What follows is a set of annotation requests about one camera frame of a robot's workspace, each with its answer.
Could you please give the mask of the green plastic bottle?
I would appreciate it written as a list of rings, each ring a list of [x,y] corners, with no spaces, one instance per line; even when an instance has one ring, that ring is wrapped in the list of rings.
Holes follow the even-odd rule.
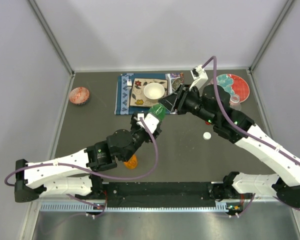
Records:
[[[163,119],[165,118],[167,114],[167,109],[161,105],[160,103],[153,105],[149,111],[148,114],[153,114],[157,119],[159,119],[160,123],[162,123]]]

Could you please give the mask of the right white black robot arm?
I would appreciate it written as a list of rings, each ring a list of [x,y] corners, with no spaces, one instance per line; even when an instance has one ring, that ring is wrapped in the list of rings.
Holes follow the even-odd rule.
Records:
[[[202,93],[182,84],[159,100],[168,111],[191,113],[211,124],[213,131],[251,153],[273,170],[273,174],[245,174],[233,171],[223,178],[223,192],[229,198],[239,194],[276,197],[300,209],[300,159],[271,139],[250,117],[230,107],[230,94],[210,84]]]

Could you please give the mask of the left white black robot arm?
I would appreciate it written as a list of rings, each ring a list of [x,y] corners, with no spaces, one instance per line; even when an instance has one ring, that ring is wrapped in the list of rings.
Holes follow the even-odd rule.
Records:
[[[116,168],[118,161],[135,163],[134,154],[142,144],[154,142],[161,133],[162,120],[154,113],[135,113],[129,130],[116,130],[106,140],[78,152],[41,162],[17,160],[15,202],[26,203],[53,195],[99,198],[104,191],[100,173]]]

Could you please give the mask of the orange plastic bottle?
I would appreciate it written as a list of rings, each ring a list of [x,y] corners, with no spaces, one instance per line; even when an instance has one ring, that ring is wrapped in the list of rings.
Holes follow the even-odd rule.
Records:
[[[134,154],[128,161],[125,161],[123,164],[130,170],[135,169],[138,166],[137,156]]]

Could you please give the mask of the white bottle cap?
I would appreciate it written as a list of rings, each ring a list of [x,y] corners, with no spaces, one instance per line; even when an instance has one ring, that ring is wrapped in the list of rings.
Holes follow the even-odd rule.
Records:
[[[207,132],[207,131],[206,131],[206,132],[203,133],[202,137],[203,137],[205,140],[210,140],[211,137],[212,137],[212,135],[211,135],[210,132]]]

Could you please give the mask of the square clear juice bottle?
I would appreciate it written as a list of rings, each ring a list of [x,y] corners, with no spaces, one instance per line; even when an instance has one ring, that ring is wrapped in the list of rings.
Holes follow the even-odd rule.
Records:
[[[240,111],[242,109],[241,103],[240,103],[240,96],[237,94],[233,94],[230,96],[229,106],[237,111]]]

